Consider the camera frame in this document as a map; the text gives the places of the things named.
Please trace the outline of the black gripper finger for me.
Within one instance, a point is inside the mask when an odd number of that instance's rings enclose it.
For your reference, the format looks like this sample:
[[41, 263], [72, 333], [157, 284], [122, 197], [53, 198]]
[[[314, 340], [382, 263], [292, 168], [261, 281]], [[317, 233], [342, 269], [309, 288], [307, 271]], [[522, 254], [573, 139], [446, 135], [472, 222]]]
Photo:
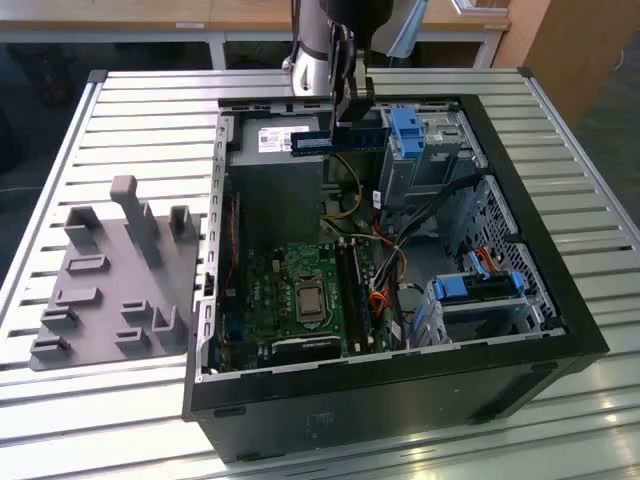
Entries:
[[356, 42], [350, 43], [351, 66], [349, 77], [349, 120], [359, 122], [371, 108], [373, 87], [367, 76], [369, 53]]
[[355, 121], [358, 110], [358, 87], [354, 78], [357, 49], [352, 32], [345, 26], [331, 23], [329, 55], [332, 113], [330, 138], [334, 147], [347, 142], [347, 129]]

